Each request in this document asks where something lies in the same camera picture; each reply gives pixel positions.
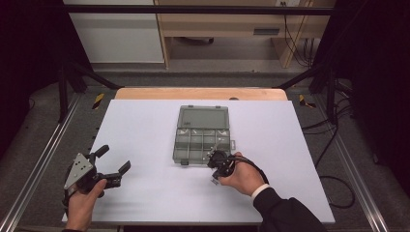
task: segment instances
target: human hand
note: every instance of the human hand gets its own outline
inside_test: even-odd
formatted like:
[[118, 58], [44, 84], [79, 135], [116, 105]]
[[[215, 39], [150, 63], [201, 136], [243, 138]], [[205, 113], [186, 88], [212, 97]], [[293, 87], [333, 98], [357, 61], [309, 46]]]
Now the human hand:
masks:
[[87, 231], [91, 224], [94, 205], [106, 185], [106, 179], [96, 183], [88, 194], [77, 191], [70, 198], [66, 229]]
[[[234, 156], [242, 157], [242, 154], [237, 152]], [[251, 196], [256, 189], [265, 184], [260, 173], [250, 164], [242, 161], [235, 162], [235, 170], [232, 175], [228, 177], [219, 177], [219, 180], [221, 185], [231, 186], [241, 194], [249, 196]]]

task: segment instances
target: gray transparent storage box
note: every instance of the gray transparent storage box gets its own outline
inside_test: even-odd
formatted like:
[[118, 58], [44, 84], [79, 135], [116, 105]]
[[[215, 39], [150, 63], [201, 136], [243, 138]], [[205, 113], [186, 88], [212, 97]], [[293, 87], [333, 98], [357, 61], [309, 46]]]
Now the gray transparent storage box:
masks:
[[217, 141], [218, 150], [230, 154], [227, 107], [181, 106], [173, 153], [176, 163], [207, 164], [208, 154]]

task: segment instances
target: white cabinet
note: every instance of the white cabinet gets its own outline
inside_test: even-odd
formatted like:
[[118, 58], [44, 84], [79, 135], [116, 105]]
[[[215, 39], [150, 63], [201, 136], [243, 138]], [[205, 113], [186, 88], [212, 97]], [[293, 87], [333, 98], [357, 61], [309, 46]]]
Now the white cabinet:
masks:
[[[64, 0], [65, 4], [153, 5], [152, 0]], [[96, 63], [163, 63], [155, 14], [70, 14], [87, 53]]]

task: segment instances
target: white tabletop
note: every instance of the white tabletop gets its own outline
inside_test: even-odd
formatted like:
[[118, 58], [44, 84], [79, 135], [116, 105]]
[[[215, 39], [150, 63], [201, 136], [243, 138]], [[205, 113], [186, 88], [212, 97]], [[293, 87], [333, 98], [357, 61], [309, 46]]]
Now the white tabletop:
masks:
[[335, 219], [291, 101], [112, 100], [92, 151], [98, 171], [132, 168], [97, 201], [93, 221], [115, 224], [238, 224], [262, 217], [250, 197], [215, 186], [214, 170], [181, 166], [172, 153], [181, 105], [227, 106], [236, 150], [255, 162], [282, 198], [295, 197], [324, 223]]

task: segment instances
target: white object on desk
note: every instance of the white object on desk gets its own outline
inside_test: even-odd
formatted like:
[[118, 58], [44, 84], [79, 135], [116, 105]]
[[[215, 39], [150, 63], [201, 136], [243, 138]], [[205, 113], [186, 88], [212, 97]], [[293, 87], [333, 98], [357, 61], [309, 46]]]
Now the white object on desk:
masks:
[[113, 100], [92, 151], [104, 174], [127, 160], [122, 186], [97, 201], [93, 221], [115, 224], [244, 224], [262, 221], [250, 197], [215, 186], [213, 170], [181, 166], [172, 152], [181, 105], [221, 105], [229, 110], [237, 151], [256, 163], [282, 198], [295, 197], [324, 223], [335, 219], [314, 169], [291, 101]]

